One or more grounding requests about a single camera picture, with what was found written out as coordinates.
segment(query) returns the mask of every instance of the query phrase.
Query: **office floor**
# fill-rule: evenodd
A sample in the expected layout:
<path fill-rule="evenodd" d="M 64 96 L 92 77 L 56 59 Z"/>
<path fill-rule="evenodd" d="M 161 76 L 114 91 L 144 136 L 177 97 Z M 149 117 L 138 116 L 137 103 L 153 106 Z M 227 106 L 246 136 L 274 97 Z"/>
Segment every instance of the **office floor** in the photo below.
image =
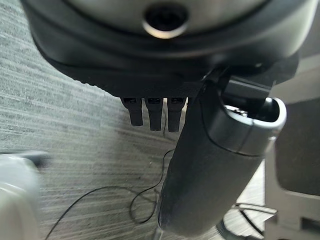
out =
<path fill-rule="evenodd" d="M 41 169 L 40 239 L 75 199 L 91 189 L 117 185 L 141 190 L 157 182 L 162 157 L 175 142 L 149 131 L 146 111 L 144 122 L 143 127 L 131 127 L 118 98 L 46 63 L 31 40 L 19 2 L 0 0 L 0 148 L 39 149 L 53 156 Z M 128 214 L 132 198 L 118 189 L 94 193 L 67 214 L 50 239 L 148 240 L 156 218 L 134 225 Z M 263 165 L 240 200 L 264 202 Z M 138 200 L 135 212 L 147 216 L 151 208 Z M 251 216 L 262 228 L 266 216 Z M 253 232 L 236 212 L 228 213 L 226 222 L 236 233 Z M 164 239 L 183 238 L 166 233 Z M 212 228 L 197 239 L 221 238 Z"/>

